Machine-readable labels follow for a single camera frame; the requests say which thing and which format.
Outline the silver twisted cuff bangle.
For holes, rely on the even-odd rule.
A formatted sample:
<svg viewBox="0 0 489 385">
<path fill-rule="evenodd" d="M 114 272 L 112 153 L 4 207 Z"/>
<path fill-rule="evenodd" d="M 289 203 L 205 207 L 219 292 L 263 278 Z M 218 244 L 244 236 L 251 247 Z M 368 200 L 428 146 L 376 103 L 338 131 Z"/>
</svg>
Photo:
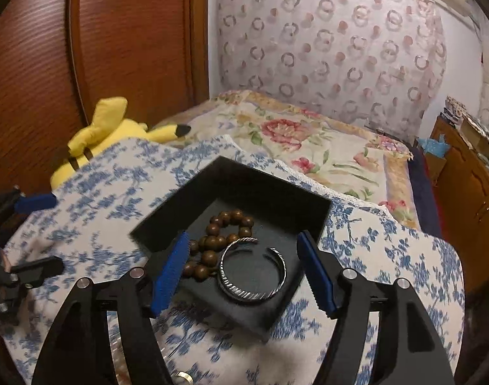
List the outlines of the silver twisted cuff bangle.
<svg viewBox="0 0 489 385">
<path fill-rule="evenodd" d="M 252 246 L 255 237 L 241 237 L 222 252 L 217 265 L 217 282 L 232 300 L 258 304 L 270 300 L 285 286 L 287 266 L 282 254 L 274 247 L 264 249 L 259 257 Z"/>
</svg>

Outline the black jewelry box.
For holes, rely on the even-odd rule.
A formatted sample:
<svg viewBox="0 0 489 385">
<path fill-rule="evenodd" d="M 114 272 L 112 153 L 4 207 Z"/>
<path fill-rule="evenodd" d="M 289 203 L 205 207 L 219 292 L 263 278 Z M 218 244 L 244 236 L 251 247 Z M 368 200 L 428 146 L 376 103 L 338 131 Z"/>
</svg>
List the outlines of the black jewelry box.
<svg viewBox="0 0 489 385">
<path fill-rule="evenodd" d="M 301 282 L 297 235 L 319 240 L 330 200 L 261 170 L 218 157 L 157 206 L 130 233 L 147 254 L 166 249 L 180 231 L 224 259 L 231 282 L 245 291 L 278 293 L 258 303 L 232 298 L 216 277 L 183 279 L 181 288 L 241 328 L 268 340 Z"/>
</svg>

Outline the blue floral white pillow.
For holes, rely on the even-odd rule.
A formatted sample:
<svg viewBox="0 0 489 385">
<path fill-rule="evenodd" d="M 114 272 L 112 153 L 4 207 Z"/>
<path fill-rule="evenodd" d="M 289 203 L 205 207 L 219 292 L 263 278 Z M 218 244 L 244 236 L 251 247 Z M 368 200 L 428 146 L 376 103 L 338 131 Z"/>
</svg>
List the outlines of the blue floral white pillow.
<svg viewBox="0 0 489 385">
<path fill-rule="evenodd" d="M 130 138 L 95 156 L 54 191 L 8 242 L 13 264 L 56 256 L 63 272 L 30 290 L 18 324 L 1 331 L 25 383 L 36 382 L 41 348 L 76 283 L 114 282 L 142 267 L 179 232 L 209 236 L 211 217 L 241 211 L 251 232 L 216 257 L 212 276 L 171 286 L 147 320 L 169 372 L 196 384 L 312 384 L 336 323 L 319 309 L 297 235 L 309 231 L 342 282 L 370 281 L 416 293 L 452 366 L 461 349 L 462 265 L 444 240 L 407 227 L 386 207 L 314 183 L 228 136 L 175 149 Z"/>
</svg>

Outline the yellow plush toy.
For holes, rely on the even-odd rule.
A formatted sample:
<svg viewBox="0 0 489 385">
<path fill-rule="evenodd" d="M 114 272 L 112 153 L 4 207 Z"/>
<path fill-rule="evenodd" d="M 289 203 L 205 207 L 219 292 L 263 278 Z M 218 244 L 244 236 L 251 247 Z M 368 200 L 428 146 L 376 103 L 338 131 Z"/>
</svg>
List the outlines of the yellow plush toy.
<svg viewBox="0 0 489 385">
<path fill-rule="evenodd" d="M 188 135 L 187 124 L 168 124 L 149 130 L 145 123 L 125 118 L 128 100 L 123 97 L 103 98 L 95 106 L 89 126 L 79 130 L 67 143 L 67 159 L 50 177 L 52 190 L 113 144 L 127 138 L 166 143 Z"/>
</svg>

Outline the wooden louvered wardrobe door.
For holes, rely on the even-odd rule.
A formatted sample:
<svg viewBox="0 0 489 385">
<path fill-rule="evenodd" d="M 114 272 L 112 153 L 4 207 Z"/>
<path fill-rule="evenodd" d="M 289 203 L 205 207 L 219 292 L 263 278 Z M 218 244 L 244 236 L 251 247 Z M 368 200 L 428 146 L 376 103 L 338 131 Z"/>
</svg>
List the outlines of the wooden louvered wardrobe door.
<svg viewBox="0 0 489 385">
<path fill-rule="evenodd" d="M 0 0 L 0 193 L 43 192 L 95 104 L 157 124 L 209 96 L 208 0 Z"/>
</svg>

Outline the wooden dresser cabinet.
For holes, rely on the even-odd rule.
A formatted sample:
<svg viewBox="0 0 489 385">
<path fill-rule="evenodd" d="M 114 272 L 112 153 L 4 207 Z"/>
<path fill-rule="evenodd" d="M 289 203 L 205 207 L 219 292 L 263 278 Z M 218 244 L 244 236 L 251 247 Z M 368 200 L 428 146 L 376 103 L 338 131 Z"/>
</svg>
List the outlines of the wooden dresser cabinet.
<svg viewBox="0 0 489 385">
<path fill-rule="evenodd" d="M 462 262 L 466 291 L 489 278 L 489 169 L 458 130 L 442 117 L 431 139 L 450 145 L 445 155 L 424 155 L 439 207 L 442 234 Z"/>
</svg>

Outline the blue bag on floor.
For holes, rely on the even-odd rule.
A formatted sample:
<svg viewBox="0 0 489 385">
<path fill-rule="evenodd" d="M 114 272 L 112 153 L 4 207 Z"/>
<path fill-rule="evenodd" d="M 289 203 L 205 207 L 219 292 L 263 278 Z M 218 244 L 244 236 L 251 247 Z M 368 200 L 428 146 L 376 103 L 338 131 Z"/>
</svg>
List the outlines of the blue bag on floor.
<svg viewBox="0 0 489 385">
<path fill-rule="evenodd" d="M 438 139 L 418 137 L 417 141 L 425 154 L 431 154 L 438 158 L 444 158 L 445 154 L 451 148 L 451 146 L 445 142 L 444 134 L 440 134 Z"/>
</svg>

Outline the floral cream bed blanket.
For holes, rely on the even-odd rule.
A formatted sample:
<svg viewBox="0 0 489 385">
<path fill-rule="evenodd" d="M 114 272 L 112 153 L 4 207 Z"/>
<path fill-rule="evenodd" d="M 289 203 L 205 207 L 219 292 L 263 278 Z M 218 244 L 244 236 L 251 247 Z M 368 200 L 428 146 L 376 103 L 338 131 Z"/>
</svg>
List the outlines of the floral cream bed blanket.
<svg viewBox="0 0 489 385">
<path fill-rule="evenodd" d="M 163 124 L 188 124 L 184 147 L 228 135 L 249 153 L 264 152 L 327 188 L 385 206 L 399 223 L 419 228 L 402 142 L 251 90 L 227 91 Z"/>
</svg>

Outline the clutter on dresser top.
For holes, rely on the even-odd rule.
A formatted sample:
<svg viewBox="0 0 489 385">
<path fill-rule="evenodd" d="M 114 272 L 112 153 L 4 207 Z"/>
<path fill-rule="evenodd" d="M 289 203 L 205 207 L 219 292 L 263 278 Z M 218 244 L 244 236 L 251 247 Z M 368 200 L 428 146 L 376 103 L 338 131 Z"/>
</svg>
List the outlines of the clutter on dresser top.
<svg viewBox="0 0 489 385">
<path fill-rule="evenodd" d="M 470 150 L 489 166 L 489 130 L 479 119 L 467 112 L 463 103 L 447 96 L 442 117 L 458 131 Z"/>
</svg>

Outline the patterned headboard cover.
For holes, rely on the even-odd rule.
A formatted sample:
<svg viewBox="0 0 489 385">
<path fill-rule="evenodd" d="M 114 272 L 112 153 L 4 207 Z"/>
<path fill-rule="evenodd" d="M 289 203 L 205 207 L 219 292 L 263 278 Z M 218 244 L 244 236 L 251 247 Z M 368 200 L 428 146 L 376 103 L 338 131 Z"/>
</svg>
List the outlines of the patterned headboard cover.
<svg viewBox="0 0 489 385">
<path fill-rule="evenodd" d="M 220 81 L 412 142 L 446 67 L 432 0 L 217 0 Z"/>
</svg>

